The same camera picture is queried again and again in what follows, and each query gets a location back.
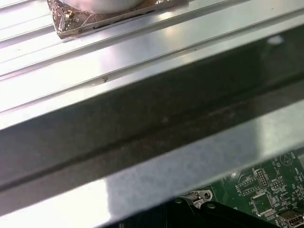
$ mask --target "white cylindrical object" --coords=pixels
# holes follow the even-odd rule
[[[144,0],[60,0],[78,10],[91,13],[116,13],[128,10]]]

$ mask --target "screw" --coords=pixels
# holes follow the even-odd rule
[[[74,17],[74,12],[71,10],[66,11],[66,19],[72,19]]]
[[[200,209],[201,203],[196,203],[196,204],[194,204],[194,206],[195,206],[196,208]]]
[[[215,205],[212,204],[212,203],[209,203],[209,204],[207,204],[207,207],[209,207],[210,209],[214,209],[214,208],[215,208]]]
[[[182,203],[182,200],[181,199],[176,199],[175,203]]]
[[[204,197],[205,197],[205,199],[210,199],[210,197],[211,197],[211,195],[210,195],[210,193],[209,192],[206,192],[205,194],[204,194]]]

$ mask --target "green circuit board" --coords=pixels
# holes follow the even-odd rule
[[[213,201],[282,228],[288,226],[277,213],[304,209],[304,169],[295,152],[234,172],[203,189],[213,192]]]

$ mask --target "microchip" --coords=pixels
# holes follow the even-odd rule
[[[243,196],[252,193],[261,188],[257,178],[252,178],[238,185],[238,188]]]
[[[253,198],[251,198],[253,206],[255,207],[255,211],[258,215],[264,215],[268,211],[272,209],[272,204],[270,202],[270,199],[266,193],[263,193],[261,195],[257,195]]]

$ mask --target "metal bar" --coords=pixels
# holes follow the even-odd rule
[[[281,0],[280,4],[277,0],[269,0],[267,4],[262,3],[262,0],[245,1],[235,5],[236,2],[238,1],[197,0],[190,2],[188,8],[149,15],[67,42],[62,42],[52,32],[2,48],[0,74],[16,76],[0,81],[0,96],[9,97],[0,101],[0,110],[9,111],[11,115],[10,121],[3,121],[1,124],[5,126],[13,124],[15,117],[11,110],[14,108],[19,109],[22,106],[48,99],[52,95],[65,93],[70,89],[75,90],[79,85],[91,86],[94,83],[90,80],[108,78],[108,74],[119,72],[120,77],[126,76],[128,70],[131,68],[134,70],[134,66],[139,69],[143,64],[151,63],[152,60],[166,61],[168,58],[175,57],[177,53],[182,55],[185,50],[195,52],[193,47],[202,43],[208,46],[207,43],[212,44],[220,36],[227,33],[233,34],[240,29],[248,28],[248,32],[260,34],[254,31],[254,26],[258,23],[267,26],[267,21],[270,22],[273,18],[279,19],[288,14],[294,17],[295,12],[301,13],[304,7],[304,2],[301,0],[292,0],[288,3]],[[210,5],[214,7],[211,11],[210,8],[206,11],[206,7]],[[172,26],[166,27],[170,21],[174,20],[176,22]],[[216,26],[208,29],[210,24]],[[285,24],[284,29],[288,28],[291,26]],[[128,83],[140,79],[132,78]],[[19,91],[18,94],[22,95],[16,95],[14,92],[16,89]],[[8,113],[2,113],[1,118],[7,115]]]
[[[0,225],[97,227],[118,221],[236,169],[303,146],[304,126],[299,124],[303,121],[304,101],[300,101],[2,216]]]
[[[269,27],[261,23],[262,27],[256,26],[254,29],[249,29],[249,30],[245,29],[241,33],[237,33],[237,34],[232,33],[232,36],[228,36],[228,37],[224,36],[223,39],[215,39],[214,42],[209,41],[206,44],[202,45],[201,47],[194,46],[193,48],[190,49],[189,52],[182,52],[182,55],[174,56],[175,58],[173,59],[171,58],[171,56],[167,56],[166,58],[160,60],[158,59],[157,61],[155,61],[155,63],[149,62],[149,65],[146,66],[145,68],[139,68],[131,72],[125,70],[122,72],[114,72],[114,74],[111,76],[113,77],[114,80],[113,81],[109,80],[109,82],[107,82],[106,84],[104,84],[104,79],[102,77],[101,78],[97,77],[95,81],[83,85],[79,87],[79,89],[76,90],[68,89],[64,91],[59,91],[59,93],[51,94],[51,96],[38,97],[38,100],[36,100],[35,102],[31,102],[32,99],[35,99],[35,96],[37,95],[36,93],[37,90],[33,91],[34,96],[32,99],[29,100],[30,101],[29,104],[26,103],[25,105],[18,106],[18,108],[16,109],[11,109],[8,110],[7,112],[2,112],[0,114],[0,119],[1,119],[0,129],[7,128],[14,124],[21,123],[25,120],[45,114],[47,112],[65,107],[67,105],[71,105],[73,103],[79,102],[80,100],[88,99],[98,94],[109,92],[113,89],[120,88],[132,82],[143,80],[155,74],[159,74],[163,71],[167,71],[172,68],[189,64],[193,61],[197,61],[199,59],[206,58],[223,51],[227,51],[231,48],[236,48],[240,45],[244,45],[246,43],[255,41],[257,39],[271,36],[277,32],[282,32],[287,29],[299,26],[303,24],[304,16],[300,14],[298,16],[295,15],[294,18],[290,18],[290,19],[282,18],[282,19],[283,21],[279,20],[278,22],[274,22],[274,24],[269,24]],[[38,73],[40,74],[37,74],[37,79],[39,79],[38,76],[43,75],[41,74],[41,71],[38,71]],[[17,84],[15,84],[14,86],[12,86],[12,84],[10,85],[10,83],[14,83],[14,81],[12,80],[8,80],[6,82],[6,86],[1,86],[1,82],[0,82],[0,87],[4,91],[8,91],[8,89],[12,87],[22,89],[24,85],[28,83],[28,81],[26,81],[25,78],[26,77],[24,77],[24,80],[22,81],[16,80],[15,82]],[[29,96],[29,92],[27,91],[28,89],[27,88],[24,89],[25,89],[24,94],[27,94],[26,96],[24,97],[15,96],[15,99],[17,102],[19,102],[19,104],[24,104],[25,101],[28,100],[27,97]],[[45,88],[42,87],[41,91],[44,94],[46,94],[46,91],[44,89]],[[7,104],[10,105],[11,107],[16,105],[16,103],[13,102],[12,98],[7,101],[2,101],[2,103],[4,102],[7,102]]]
[[[5,2],[4,0],[3,2],[0,3],[0,10],[7,9],[9,7],[14,7],[31,1],[35,1],[35,0],[9,0],[9,2]]]
[[[24,1],[0,10],[0,30],[49,15],[45,1]]]
[[[0,47],[1,43],[4,46],[4,42],[10,41],[14,38],[19,38],[30,33],[38,32],[45,28],[52,28],[51,31],[54,31],[52,27],[52,18],[49,15],[33,19],[30,21],[25,21],[23,23],[1,29],[0,33]]]

